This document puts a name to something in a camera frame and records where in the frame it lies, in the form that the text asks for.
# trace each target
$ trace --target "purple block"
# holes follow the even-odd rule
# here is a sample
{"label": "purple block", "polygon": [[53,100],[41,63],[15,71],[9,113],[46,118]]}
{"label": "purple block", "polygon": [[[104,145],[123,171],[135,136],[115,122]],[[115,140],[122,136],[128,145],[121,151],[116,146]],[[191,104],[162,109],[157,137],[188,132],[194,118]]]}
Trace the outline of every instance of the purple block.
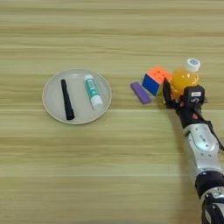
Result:
{"label": "purple block", "polygon": [[133,82],[130,84],[130,87],[136,94],[137,98],[142,104],[150,103],[151,98],[145,93],[144,88],[140,85],[139,82]]}

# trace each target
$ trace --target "toy block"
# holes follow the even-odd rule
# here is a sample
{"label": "toy block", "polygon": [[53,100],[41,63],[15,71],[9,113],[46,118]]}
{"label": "toy block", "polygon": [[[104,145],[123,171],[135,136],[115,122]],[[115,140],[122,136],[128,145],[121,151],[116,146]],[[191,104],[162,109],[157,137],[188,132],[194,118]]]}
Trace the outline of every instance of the toy block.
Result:
{"label": "toy block", "polygon": [[144,88],[140,85],[139,82],[131,83],[130,87],[132,88],[132,90],[136,94],[138,100],[142,104],[146,104],[146,103],[150,103],[151,102],[151,98],[146,94],[146,92],[144,91]]}
{"label": "toy block", "polygon": [[171,74],[161,66],[155,66],[145,74],[143,78],[143,87],[153,95],[159,95],[162,93],[165,78],[169,81],[171,77]]}

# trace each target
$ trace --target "wood grain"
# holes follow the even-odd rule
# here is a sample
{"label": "wood grain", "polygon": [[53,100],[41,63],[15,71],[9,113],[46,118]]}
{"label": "wood grain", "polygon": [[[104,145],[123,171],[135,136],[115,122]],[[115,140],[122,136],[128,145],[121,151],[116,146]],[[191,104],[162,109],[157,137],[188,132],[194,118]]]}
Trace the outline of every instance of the wood grain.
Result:
{"label": "wood grain", "polygon": [[[198,58],[204,114],[224,141],[223,23],[223,1],[2,0],[0,223],[200,223],[179,119],[129,84]],[[97,122],[65,125],[42,107],[46,81],[72,68],[112,87]]]}

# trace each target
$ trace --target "tube cap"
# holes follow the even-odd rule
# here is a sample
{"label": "tube cap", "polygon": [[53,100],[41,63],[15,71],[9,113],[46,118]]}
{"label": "tube cap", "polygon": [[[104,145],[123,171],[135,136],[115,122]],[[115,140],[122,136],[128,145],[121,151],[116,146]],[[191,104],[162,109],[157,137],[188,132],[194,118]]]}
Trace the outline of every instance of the tube cap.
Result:
{"label": "tube cap", "polygon": [[85,77],[84,77],[84,81],[86,80],[89,80],[89,79],[93,79],[94,76],[92,74],[87,74]]}
{"label": "tube cap", "polygon": [[95,95],[91,98],[91,103],[95,110],[101,109],[103,107],[102,98],[99,95]]}
{"label": "tube cap", "polygon": [[185,68],[190,72],[198,72],[200,69],[200,61],[194,58],[190,58],[187,60]]}

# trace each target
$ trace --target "black marker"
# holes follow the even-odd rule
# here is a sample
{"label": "black marker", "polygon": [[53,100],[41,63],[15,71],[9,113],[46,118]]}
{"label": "black marker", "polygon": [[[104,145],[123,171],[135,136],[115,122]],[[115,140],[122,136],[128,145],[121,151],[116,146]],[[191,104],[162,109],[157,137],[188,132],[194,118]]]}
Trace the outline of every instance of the black marker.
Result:
{"label": "black marker", "polygon": [[68,121],[74,119],[74,110],[72,108],[72,104],[70,102],[69,94],[67,92],[67,83],[65,80],[60,81],[63,97],[64,97],[64,103],[65,103],[65,111],[66,111],[66,119]]}

